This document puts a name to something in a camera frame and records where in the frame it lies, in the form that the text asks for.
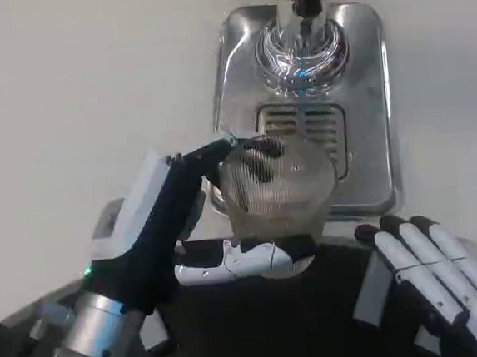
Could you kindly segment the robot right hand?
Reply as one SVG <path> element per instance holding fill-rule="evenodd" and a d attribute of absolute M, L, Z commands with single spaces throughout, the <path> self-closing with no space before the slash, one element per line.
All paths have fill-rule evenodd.
<path fill-rule="evenodd" d="M 373 253 L 353 317 L 375 327 L 391 291 L 399 291 L 419 324 L 413 341 L 442 357 L 477 357 L 477 245 L 425 216 L 384 215 L 355 228 Z"/>

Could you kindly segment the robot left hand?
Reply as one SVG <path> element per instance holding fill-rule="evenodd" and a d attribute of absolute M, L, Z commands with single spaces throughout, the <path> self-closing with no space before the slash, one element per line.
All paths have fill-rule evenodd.
<path fill-rule="evenodd" d="M 193 229 L 203 178 L 218 182 L 235 149 L 220 138 L 186 155 L 147 156 L 116 219 L 107 256 L 94 259 L 82 290 L 149 315 L 174 293 L 175 246 Z"/>

